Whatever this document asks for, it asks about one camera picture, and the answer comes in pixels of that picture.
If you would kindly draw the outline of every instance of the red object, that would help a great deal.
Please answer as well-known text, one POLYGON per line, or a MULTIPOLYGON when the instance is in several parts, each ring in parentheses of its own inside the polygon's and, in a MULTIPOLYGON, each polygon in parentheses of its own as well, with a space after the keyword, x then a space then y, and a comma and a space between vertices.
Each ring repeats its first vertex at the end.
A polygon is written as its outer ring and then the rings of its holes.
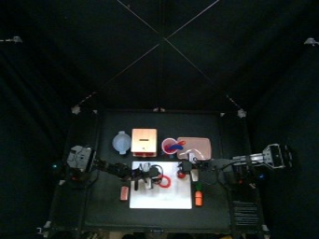
POLYGON ((196 191, 195 193, 195 205, 203 206, 203 194, 201 191, 196 191))
POLYGON ((159 186, 161 188, 169 188, 171 187, 171 178, 168 176, 164 176, 164 175, 160 175, 159 178, 164 178, 167 180, 167 184, 165 185, 161 185, 161 182, 159 183, 159 186))
POLYGON ((128 187, 123 186, 121 187, 121 197, 120 197, 120 200, 121 201, 127 201, 128 199, 128 187))
POLYGON ((185 174, 183 172, 177 172, 177 177, 179 178, 184 178, 185 177, 185 174))

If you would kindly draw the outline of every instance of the orange box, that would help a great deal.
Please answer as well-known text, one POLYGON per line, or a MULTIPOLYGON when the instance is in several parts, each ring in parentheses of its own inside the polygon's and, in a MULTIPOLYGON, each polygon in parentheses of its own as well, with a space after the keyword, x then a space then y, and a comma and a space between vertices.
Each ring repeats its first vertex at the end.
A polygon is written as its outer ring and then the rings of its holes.
POLYGON ((156 157, 157 155, 157 130, 133 129, 131 151, 135 157, 156 157))

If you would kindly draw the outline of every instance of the cup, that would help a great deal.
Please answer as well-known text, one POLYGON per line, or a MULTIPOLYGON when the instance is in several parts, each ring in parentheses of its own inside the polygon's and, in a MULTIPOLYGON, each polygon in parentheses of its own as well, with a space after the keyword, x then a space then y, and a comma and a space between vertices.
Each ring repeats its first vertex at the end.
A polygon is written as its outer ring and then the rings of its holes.
POLYGON ((176 149, 168 150, 168 148, 175 145, 177 141, 173 138, 165 138, 161 142, 161 150, 165 154, 175 154, 177 152, 176 149))

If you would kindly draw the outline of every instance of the table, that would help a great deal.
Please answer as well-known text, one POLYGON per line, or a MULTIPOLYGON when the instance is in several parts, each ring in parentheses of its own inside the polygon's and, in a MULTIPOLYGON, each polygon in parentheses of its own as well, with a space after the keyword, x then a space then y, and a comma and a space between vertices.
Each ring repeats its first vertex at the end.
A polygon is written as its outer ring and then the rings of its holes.
MULTIPOLYGON (((97 150, 96 155, 108 162, 132 165, 135 161, 144 161, 131 153, 120 155, 112 148, 117 132, 129 134, 133 128, 157 129, 159 142, 167 137, 205 137, 212 143, 213 158, 251 153, 244 119, 235 113, 104 111, 97 116, 92 112, 81 114, 75 118, 69 130, 65 155, 67 148, 91 145, 97 150)), ((159 153, 152 161, 177 162, 179 159, 169 159, 159 153)), ((201 207, 195 207, 192 201, 192 209, 136 209, 129 208, 129 202, 119 200, 121 186, 129 187, 129 182, 121 182, 115 176, 100 172, 97 181, 84 190, 73 190, 67 185, 57 187, 49 216, 52 229, 76 232, 81 228, 85 231, 145 232, 160 229, 165 232, 229 233, 227 192, 216 183, 212 173, 201 174, 200 180, 201 207)))

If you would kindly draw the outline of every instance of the cardboard box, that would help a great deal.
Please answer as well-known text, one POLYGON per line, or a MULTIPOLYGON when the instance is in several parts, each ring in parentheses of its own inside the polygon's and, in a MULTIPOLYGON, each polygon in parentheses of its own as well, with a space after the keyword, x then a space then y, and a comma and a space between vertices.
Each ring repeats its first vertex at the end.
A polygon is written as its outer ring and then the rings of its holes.
POLYGON ((157 130, 133 129, 131 151, 135 157, 156 157, 157 155, 157 130))

